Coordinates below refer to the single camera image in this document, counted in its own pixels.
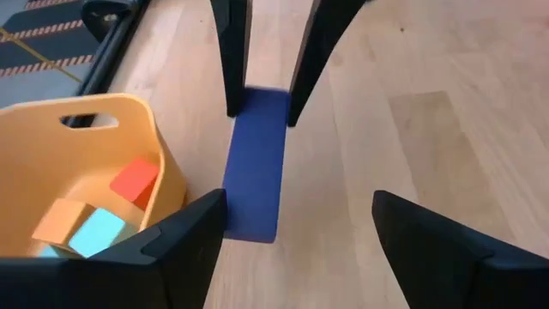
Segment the light blue block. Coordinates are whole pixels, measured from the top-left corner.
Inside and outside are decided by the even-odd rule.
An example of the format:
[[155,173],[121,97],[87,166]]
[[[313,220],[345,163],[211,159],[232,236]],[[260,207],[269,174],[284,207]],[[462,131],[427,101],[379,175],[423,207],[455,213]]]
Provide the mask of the light blue block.
[[70,239],[69,246],[85,258],[129,238],[136,229],[105,209],[96,209]]

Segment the blue board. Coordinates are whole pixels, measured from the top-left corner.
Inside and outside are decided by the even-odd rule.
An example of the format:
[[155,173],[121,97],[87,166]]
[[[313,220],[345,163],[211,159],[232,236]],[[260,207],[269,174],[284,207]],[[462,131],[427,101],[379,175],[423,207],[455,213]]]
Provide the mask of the blue board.
[[229,239],[275,241],[289,103],[286,91],[246,89],[223,179]]

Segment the floor plank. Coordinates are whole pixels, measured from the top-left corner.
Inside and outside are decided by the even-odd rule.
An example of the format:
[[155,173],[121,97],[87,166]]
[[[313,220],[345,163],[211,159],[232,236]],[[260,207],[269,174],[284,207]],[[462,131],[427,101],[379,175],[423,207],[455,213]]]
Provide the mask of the floor plank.
[[[248,84],[289,87],[311,2],[254,1]],[[366,4],[287,133],[278,239],[225,241],[206,307],[406,308],[378,189],[549,257],[547,9]],[[153,0],[112,87],[149,101],[190,199],[220,185],[232,134],[218,48],[208,1]]]

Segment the red block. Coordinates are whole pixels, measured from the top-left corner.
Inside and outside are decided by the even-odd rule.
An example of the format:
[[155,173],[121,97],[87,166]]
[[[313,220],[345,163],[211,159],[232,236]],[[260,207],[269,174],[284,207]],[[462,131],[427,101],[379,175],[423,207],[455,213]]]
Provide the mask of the red block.
[[111,182],[111,190],[145,210],[158,172],[156,165],[143,159],[135,159]]

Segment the basket handle hole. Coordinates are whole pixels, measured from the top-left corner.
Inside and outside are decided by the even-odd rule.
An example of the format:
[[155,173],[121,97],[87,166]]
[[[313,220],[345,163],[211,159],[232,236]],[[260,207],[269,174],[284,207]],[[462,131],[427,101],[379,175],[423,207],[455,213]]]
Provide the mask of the basket handle hole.
[[118,119],[109,113],[78,114],[62,116],[59,121],[71,129],[116,128],[120,124]]

